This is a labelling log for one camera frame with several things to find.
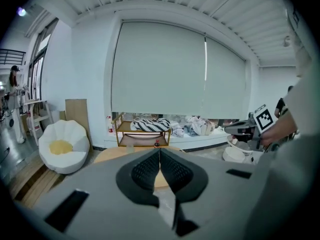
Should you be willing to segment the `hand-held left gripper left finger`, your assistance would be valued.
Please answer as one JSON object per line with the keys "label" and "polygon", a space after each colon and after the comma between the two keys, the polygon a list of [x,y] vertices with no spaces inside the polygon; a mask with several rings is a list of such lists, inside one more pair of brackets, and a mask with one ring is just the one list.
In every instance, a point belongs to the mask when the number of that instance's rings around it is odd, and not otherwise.
{"label": "hand-held left gripper left finger", "polygon": [[153,194],[159,169],[155,148],[91,164],[43,195],[34,211],[51,222],[59,205],[79,191],[87,197],[65,234],[173,234]]}

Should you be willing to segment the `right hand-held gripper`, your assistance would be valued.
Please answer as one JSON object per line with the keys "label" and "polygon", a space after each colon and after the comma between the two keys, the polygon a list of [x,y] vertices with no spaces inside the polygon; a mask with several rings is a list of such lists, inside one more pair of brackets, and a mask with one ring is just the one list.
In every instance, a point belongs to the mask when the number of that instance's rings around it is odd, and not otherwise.
{"label": "right hand-held gripper", "polygon": [[236,123],[226,126],[224,131],[232,135],[233,139],[247,142],[252,151],[262,151],[261,136],[275,124],[275,120],[266,104],[263,104],[254,112],[250,112],[247,122],[249,126]]}

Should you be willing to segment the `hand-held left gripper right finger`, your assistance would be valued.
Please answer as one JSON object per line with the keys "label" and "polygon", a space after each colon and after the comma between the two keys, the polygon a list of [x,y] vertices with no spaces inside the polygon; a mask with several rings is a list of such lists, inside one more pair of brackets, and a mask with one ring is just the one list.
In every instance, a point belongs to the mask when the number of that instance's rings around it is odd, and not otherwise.
{"label": "hand-held left gripper right finger", "polygon": [[245,236],[255,165],[162,149],[160,169],[175,195],[172,226],[160,237]]}

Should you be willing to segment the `person's right forearm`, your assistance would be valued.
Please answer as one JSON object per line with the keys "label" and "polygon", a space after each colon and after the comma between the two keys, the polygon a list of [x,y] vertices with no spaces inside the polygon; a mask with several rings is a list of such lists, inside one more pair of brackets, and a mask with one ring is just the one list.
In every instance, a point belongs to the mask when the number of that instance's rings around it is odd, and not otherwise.
{"label": "person's right forearm", "polygon": [[279,141],[284,137],[297,131],[297,125],[294,118],[289,110],[282,115],[270,130],[271,142]]}

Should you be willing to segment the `wooden coffee table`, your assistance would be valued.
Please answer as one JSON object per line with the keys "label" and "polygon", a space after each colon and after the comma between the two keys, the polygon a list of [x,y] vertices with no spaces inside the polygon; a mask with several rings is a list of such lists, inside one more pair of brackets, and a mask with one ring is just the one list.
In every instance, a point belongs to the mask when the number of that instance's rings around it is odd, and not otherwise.
{"label": "wooden coffee table", "polygon": [[[153,147],[134,147],[134,153],[135,152],[141,152],[141,151],[149,151],[153,149]],[[108,160],[112,160],[115,158],[119,158],[122,156],[126,156],[127,151],[126,151],[126,147],[112,147],[112,148],[108,148],[103,150],[102,152],[100,152],[98,154],[98,156],[96,157],[96,159],[93,161],[93,163],[100,163],[100,162],[104,162],[104,161],[108,161]],[[168,183],[165,180],[163,174],[161,172],[159,172],[155,178],[155,182],[154,182],[154,187],[156,189],[161,189],[161,188],[166,188],[168,187]]]}

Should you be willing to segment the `person's right hand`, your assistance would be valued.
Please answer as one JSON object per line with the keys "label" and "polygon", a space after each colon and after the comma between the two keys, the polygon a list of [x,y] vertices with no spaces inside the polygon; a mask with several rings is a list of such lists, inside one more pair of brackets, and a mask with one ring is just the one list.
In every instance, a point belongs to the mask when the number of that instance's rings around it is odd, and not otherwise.
{"label": "person's right hand", "polygon": [[276,136],[276,134],[274,133],[274,131],[272,129],[265,131],[260,137],[260,144],[262,146],[270,145],[272,142],[275,141],[275,136]]}

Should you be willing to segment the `pile of pale clothes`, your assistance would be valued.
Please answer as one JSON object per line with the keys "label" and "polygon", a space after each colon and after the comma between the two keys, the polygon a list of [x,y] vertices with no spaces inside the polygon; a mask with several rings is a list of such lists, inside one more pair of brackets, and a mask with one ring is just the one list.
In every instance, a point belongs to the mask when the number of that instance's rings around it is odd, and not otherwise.
{"label": "pile of pale clothes", "polygon": [[177,138],[209,136],[216,125],[200,116],[181,116],[170,122],[171,134]]}

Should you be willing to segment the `grey roller blind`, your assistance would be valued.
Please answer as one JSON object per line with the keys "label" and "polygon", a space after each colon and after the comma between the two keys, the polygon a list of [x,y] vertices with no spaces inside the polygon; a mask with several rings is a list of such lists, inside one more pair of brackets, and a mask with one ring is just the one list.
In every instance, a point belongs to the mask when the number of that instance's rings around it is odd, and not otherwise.
{"label": "grey roller blind", "polygon": [[207,73],[201,117],[240,119],[246,92],[246,62],[207,38]]}
{"label": "grey roller blind", "polygon": [[112,70],[113,112],[200,115],[205,38],[173,25],[125,22]]}

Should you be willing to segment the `wooden shelf rack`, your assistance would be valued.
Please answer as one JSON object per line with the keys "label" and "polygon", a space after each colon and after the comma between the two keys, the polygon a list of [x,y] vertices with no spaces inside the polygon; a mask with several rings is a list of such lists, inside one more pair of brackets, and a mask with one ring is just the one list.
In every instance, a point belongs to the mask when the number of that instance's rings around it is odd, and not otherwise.
{"label": "wooden shelf rack", "polygon": [[171,140],[172,129],[165,132],[145,132],[142,130],[131,130],[131,121],[124,120],[124,113],[119,114],[112,122],[118,147],[133,145],[134,147],[153,147],[159,140],[160,147],[168,146]]}

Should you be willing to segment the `black white striped blanket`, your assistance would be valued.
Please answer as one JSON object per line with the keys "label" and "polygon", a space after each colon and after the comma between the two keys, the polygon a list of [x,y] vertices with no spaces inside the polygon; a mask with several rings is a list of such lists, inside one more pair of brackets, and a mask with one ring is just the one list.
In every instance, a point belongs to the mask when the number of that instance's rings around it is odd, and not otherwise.
{"label": "black white striped blanket", "polygon": [[130,123],[133,131],[143,131],[148,133],[167,132],[171,129],[171,123],[165,118],[158,119],[135,119]]}

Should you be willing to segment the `person's white shirt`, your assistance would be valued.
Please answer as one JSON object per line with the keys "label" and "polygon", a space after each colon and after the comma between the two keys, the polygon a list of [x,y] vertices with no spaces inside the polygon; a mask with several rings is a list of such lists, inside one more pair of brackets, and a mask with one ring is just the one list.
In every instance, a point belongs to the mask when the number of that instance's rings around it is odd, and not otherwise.
{"label": "person's white shirt", "polygon": [[300,137],[275,153],[245,240],[320,240],[320,76],[286,98]]}

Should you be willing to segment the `white yellow bean bag chair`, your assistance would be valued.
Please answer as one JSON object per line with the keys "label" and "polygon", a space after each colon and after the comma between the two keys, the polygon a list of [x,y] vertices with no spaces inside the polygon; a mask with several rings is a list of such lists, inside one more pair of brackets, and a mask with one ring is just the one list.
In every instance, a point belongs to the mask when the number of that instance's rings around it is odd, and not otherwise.
{"label": "white yellow bean bag chair", "polygon": [[59,174],[78,171],[87,158],[90,142],[83,126],[74,120],[59,120],[46,127],[38,140],[43,163]]}

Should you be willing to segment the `wooden board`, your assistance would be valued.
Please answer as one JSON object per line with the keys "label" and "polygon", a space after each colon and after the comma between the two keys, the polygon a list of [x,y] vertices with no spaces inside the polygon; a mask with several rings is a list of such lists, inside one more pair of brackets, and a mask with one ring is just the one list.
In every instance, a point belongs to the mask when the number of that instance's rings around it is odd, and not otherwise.
{"label": "wooden board", "polygon": [[74,120],[84,127],[89,141],[89,151],[93,151],[92,138],[88,120],[88,108],[86,99],[66,99],[65,100],[66,120]]}

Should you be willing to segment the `white wooden stand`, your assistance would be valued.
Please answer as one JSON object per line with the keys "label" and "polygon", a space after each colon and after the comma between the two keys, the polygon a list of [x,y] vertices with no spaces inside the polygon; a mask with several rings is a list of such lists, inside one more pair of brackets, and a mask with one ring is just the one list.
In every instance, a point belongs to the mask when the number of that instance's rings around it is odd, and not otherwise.
{"label": "white wooden stand", "polygon": [[[52,117],[52,113],[49,107],[49,103],[47,100],[32,100],[32,101],[28,101],[25,102],[23,104],[24,106],[26,106],[26,108],[28,109],[28,112],[30,113],[30,122],[31,122],[31,132],[32,132],[32,136],[35,140],[36,145],[39,145],[39,138],[37,137],[36,134],[36,128],[35,128],[35,123],[40,123],[44,120],[49,119],[50,124],[54,123],[53,117]],[[43,105],[45,107],[45,110],[47,111],[47,114],[45,116],[39,116],[37,118],[35,118],[34,116],[34,109],[37,108],[39,105]]]}

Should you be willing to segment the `black metal railing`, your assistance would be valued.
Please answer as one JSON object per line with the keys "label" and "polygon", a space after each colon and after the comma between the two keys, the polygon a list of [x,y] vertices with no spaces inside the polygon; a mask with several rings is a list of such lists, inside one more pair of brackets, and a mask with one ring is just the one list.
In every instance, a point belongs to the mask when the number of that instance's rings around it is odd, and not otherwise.
{"label": "black metal railing", "polygon": [[26,52],[0,48],[0,65],[18,65],[21,66]]}

